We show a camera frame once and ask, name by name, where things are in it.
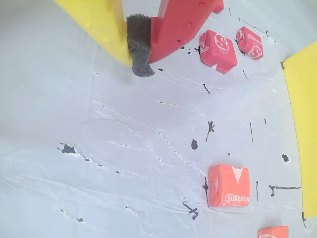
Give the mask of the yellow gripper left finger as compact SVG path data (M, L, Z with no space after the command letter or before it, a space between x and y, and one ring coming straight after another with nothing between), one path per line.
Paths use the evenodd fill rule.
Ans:
M55 2L114 59L122 65L132 65L122 1L56 0Z

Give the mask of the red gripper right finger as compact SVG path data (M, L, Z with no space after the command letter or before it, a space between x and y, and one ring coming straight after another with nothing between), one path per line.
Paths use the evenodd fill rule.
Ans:
M132 71L138 77L154 75L151 64L190 42L214 10L212 0L163 0L158 15L127 17L127 43Z

